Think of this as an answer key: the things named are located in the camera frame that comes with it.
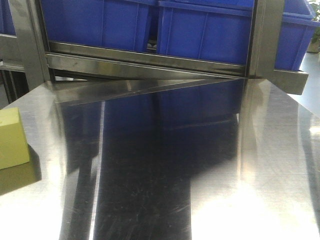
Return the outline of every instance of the metal shelf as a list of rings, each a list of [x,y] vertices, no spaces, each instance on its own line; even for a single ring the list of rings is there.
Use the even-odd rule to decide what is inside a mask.
[[[268,78],[294,94],[302,93],[308,78],[304,72],[274,69],[284,0],[255,1],[246,65],[49,42],[39,0],[9,4],[16,36],[0,34],[0,69],[25,71],[30,89],[53,81],[53,70],[105,79]]]

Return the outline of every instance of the brushed metal surface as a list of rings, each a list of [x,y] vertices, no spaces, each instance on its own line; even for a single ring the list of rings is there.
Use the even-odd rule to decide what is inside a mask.
[[[284,6],[284,0],[254,1],[246,77],[274,80]]]
[[[16,41],[22,58],[29,89],[51,80],[47,66],[46,45],[41,5],[39,0],[9,0]]]
[[[107,49],[54,41],[50,42],[50,49],[53,53],[96,57],[122,62],[148,64],[159,67],[187,69],[201,72],[211,72],[238,77],[243,77],[245,75],[245,67],[243,65],[228,64],[222,62],[122,51],[116,49]]]
[[[319,118],[267,80],[151,82],[46,83],[8,106],[33,157],[11,169],[25,186],[0,181],[1,239],[320,238]]]

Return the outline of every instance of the blue plastic crate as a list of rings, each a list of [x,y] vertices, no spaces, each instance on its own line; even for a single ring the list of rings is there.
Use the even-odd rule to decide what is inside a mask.
[[[0,0],[0,34],[16,34],[8,0]]]
[[[160,1],[159,54],[246,64],[251,9]],[[275,67],[297,71],[320,22],[283,17]]]
[[[165,128],[198,125],[240,112],[244,80],[157,92]]]
[[[156,0],[42,0],[48,38],[143,52]]]
[[[254,0],[173,0],[173,2],[236,10],[251,10],[254,6]],[[285,0],[283,16],[311,20],[316,15],[308,0]]]

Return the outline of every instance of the yellow block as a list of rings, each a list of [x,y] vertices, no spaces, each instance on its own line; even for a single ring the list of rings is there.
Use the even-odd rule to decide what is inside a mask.
[[[19,109],[0,110],[0,169],[30,161],[28,143]]]

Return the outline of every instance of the reflective metal sheet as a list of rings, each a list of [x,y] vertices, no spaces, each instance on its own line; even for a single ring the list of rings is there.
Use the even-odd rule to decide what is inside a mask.
[[[9,106],[41,176],[0,195],[1,239],[319,239],[318,118],[267,80],[143,82]]]

